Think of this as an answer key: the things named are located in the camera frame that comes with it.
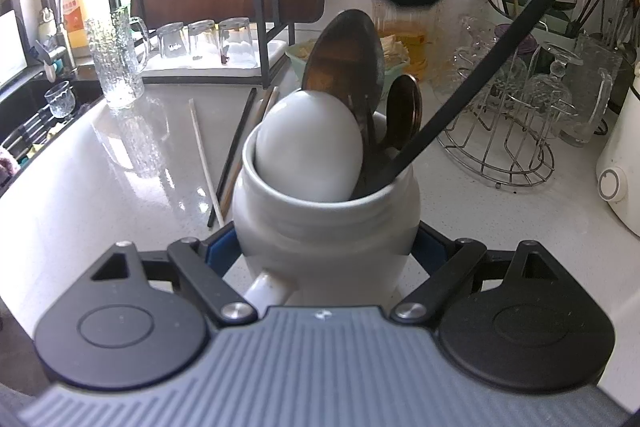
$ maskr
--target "metal spoon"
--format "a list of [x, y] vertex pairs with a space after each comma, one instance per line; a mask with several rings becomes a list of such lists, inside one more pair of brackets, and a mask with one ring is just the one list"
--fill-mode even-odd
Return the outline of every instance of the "metal spoon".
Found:
[[380, 149], [401, 150], [420, 129], [422, 95], [418, 82], [410, 74], [398, 76], [386, 97], [386, 134]]
[[338, 14], [320, 34], [302, 76], [302, 89], [327, 92], [346, 105], [360, 128], [363, 154], [354, 193], [367, 193], [376, 153], [372, 114], [385, 80], [382, 44], [370, 17], [360, 10]]

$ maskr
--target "white tray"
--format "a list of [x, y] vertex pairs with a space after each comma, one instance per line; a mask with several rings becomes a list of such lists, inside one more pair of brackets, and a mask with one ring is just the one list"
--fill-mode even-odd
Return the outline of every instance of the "white tray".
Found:
[[[267, 42], [269, 54], [269, 67], [272, 67], [287, 47], [285, 41], [273, 40]], [[258, 65], [255, 68], [239, 68], [236, 66], [223, 66], [219, 55], [209, 55], [200, 60], [191, 57], [162, 58], [159, 52], [152, 52], [142, 76], [260, 76], [260, 54], [258, 42], [254, 41], [255, 60]]]

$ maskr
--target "white ceramic jar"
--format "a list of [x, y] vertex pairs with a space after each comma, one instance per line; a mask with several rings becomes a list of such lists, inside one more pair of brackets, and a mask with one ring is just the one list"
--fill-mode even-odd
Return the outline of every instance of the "white ceramic jar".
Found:
[[[384, 133], [384, 117], [375, 117], [376, 132]], [[412, 167], [366, 198], [302, 201], [277, 192], [258, 176], [254, 152], [259, 132], [257, 126], [242, 148], [233, 198], [236, 232], [252, 276], [266, 271], [286, 281], [293, 292], [290, 305], [385, 306], [420, 221]], [[261, 303], [252, 303], [260, 309]]]

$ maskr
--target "orange label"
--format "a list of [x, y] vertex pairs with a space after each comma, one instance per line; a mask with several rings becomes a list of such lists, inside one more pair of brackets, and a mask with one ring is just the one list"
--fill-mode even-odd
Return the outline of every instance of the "orange label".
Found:
[[84, 29], [82, 12], [78, 0], [64, 0], [62, 13], [65, 16], [65, 28], [69, 33]]

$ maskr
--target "kitchen faucet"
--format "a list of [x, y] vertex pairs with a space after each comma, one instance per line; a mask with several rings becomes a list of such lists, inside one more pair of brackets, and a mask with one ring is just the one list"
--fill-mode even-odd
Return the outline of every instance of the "kitchen faucet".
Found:
[[56, 45], [53, 49], [45, 49], [45, 47], [38, 41], [35, 43], [38, 57], [48, 65], [52, 65], [53, 62], [62, 58], [63, 74], [75, 74], [77, 71], [76, 62], [74, 60], [73, 53], [71, 52], [71, 45], [69, 38], [65, 30], [65, 25], [62, 17], [62, 10], [58, 5], [57, 0], [47, 0], [49, 9], [53, 11], [53, 17], [56, 22], [56, 35], [54, 36]]

